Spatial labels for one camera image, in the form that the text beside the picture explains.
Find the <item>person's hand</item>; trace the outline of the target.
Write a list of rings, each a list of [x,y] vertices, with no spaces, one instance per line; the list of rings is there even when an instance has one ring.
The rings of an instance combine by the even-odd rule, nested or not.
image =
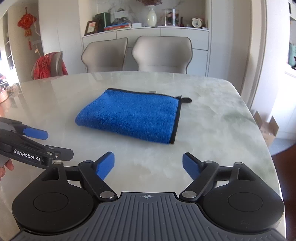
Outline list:
[[[9,159],[3,167],[0,168],[0,180],[5,176],[6,170],[13,171],[14,165],[12,163],[12,160]]]

